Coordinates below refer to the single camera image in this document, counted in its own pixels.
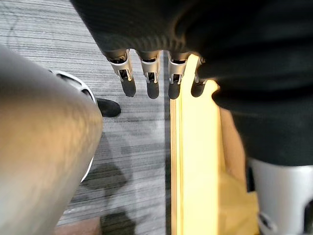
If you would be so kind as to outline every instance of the black fingertip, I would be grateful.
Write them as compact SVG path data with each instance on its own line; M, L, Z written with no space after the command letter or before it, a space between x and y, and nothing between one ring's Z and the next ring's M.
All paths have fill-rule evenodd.
M97 98L97 104L103 117L116 117L121 113L119 104L112 100Z
M194 81L192 83L192 87L191 87L191 95L193 97L199 97L200 95L202 95L203 90L204 90L204 86L205 86L205 84L195 83L195 81Z
M126 96L133 97L136 94L136 85L134 79L129 81L127 78L125 78L121 83Z
M169 85L168 96L170 99L177 99L179 93L180 93L180 84L174 82L173 84Z
M156 99L159 94L158 83L154 83L153 81L147 83L147 93L149 98Z

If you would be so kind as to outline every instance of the robotic finger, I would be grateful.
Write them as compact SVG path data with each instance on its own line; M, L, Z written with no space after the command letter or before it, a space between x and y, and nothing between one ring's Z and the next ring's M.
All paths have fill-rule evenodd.
M160 51L137 51L143 74L146 77L149 98L156 99L159 94Z
M190 52L170 52L168 60L168 70L170 85L168 90L168 96L170 99L176 99L180 93L180 83L185 73L187 59Z
M197 74L198 67L200 65L202 65L203 63L205 63L205 59L202 57L199 57L197 67L196 67L195 79L194 79L194 81L192 83L192 87L191 87L191 95L193 97L199 97L200 95L202 95L204 87L205 87L205 83L207 81L207 79L199 78L199 76Z
M125 95L133 97L136 93L136 85L129 49L105 51L104 55L110 62L116 75L119 76Z

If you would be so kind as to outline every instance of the gray carpet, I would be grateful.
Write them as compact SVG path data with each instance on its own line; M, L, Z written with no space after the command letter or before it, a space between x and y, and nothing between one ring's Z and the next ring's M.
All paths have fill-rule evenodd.
M0 43L43 67L76 75L97 97L121 105L119 117L104 119L90 174L59 224L100 216L105 235L169 234L170 123L163 82L168 84L167 74L161 74L160 96L150 100L132 51L137 93L126 97L67 0L1 1ZM162 65L167 70L165 57Z

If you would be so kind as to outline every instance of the wooden edge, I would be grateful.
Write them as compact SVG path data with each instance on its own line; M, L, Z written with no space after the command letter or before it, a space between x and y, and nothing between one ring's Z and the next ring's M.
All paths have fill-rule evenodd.
M171 231L172 235L182 234L182 192L181 192L181 151L180 151L180 96L170 102L171 112Z
M230 111L220 109L225 169L228 174L246 182L245 152Z

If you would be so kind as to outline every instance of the black shoe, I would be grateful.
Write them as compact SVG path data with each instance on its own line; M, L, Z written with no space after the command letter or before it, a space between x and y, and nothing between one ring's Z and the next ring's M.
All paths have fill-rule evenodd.
M116 117L121 113L121 107L118 103L109 100L109 99L101 99L96 98L98 107L101 111L103 117L111 118Z

